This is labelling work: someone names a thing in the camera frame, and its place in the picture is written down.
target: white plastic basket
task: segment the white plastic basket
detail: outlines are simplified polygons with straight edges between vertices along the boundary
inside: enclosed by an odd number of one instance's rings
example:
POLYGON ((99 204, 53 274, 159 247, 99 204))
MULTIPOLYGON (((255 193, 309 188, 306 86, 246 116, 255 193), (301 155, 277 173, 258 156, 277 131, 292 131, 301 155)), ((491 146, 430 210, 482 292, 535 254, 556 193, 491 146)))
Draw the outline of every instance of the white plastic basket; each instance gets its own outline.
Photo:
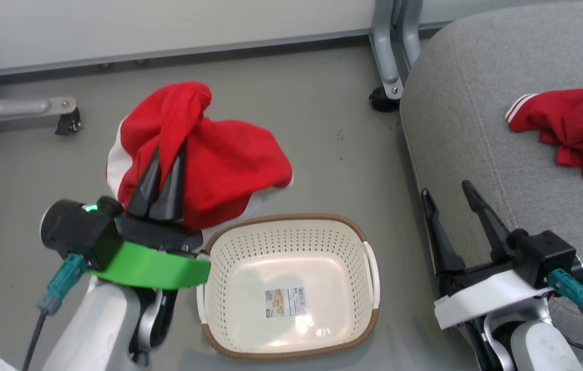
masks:
POLYGON ((329 214, 267 216, 216 233, 197 288, 202 330, 222 354, 291 359, 356 347, 374 330, 379 270, 364 233, 329 214))

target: red cloth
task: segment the red cloth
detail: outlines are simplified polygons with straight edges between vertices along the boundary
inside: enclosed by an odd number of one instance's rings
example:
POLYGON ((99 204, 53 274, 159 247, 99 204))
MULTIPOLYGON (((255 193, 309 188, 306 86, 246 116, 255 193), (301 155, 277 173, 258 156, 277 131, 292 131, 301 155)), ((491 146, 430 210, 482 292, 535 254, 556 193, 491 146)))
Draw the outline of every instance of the red cloth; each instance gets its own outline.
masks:
POLYGON ((292 165, 273 135, 247 122, 204 117, 211 99, 209 88, 199 82, 167 85, 123 120, 106 166, 109 186, 123 205, 157 146, 162 188, 185 139, 187 228, 237 219, 261 204, 249 206, 258 192, 268 195, 291 185, 292 165))
POLYGON ((514 131, 539 130, 539 140, 559 145, 557 163, 582 167, 583 89, 527 94, 506 114, 514 131))

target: caster wheel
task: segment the caster wheel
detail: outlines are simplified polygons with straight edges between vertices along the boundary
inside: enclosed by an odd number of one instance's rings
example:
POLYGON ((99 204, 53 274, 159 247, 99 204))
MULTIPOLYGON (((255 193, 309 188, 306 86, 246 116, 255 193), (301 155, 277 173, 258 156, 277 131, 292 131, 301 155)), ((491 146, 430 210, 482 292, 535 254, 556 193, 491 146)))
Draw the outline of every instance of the caster wheel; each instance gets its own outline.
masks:
POLYGON ((56 127, 56 135, 67 137, 70 133, 79 132, 82 127, 81 115, 77 107, 71 113, 60 115, 60 120, 58 120, 58 126, 56 127))
POLYGON ((369 105, 378 112, 392 112, 399 108, 399 99, 390 99, 385 95, 385 89, 378 87, 369 94, 369 105))

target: gray sofa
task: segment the gray sofa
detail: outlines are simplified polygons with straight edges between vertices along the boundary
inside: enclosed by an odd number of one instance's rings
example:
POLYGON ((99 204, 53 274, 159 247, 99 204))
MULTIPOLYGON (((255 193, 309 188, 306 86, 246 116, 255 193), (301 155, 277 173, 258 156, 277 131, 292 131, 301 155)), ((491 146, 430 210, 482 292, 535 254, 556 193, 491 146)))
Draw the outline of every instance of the gray sofa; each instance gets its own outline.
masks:
MULTIPOLYGON (((478 14, 435 35, 400 102, 420 188, 430 189, 452 244, 469 266, 489 260, 461 191, 471 180, 510 229, 553 230, 583 261, 583 178, 555 164, 537 132, 513 133, 504 113, 523 94, 583 87, 583 3, 478 14)), ((551 300, 556 326, 583 343, 583 316, 551 300)))

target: product label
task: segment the product label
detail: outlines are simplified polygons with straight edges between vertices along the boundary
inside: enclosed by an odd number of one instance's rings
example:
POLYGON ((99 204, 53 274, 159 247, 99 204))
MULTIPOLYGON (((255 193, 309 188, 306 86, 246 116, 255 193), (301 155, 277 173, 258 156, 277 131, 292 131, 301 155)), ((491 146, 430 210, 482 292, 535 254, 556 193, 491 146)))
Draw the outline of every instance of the product label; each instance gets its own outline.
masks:
POLYGON ((266 290, 264 292, 266 318, 306 315, 305 288, 266 290))

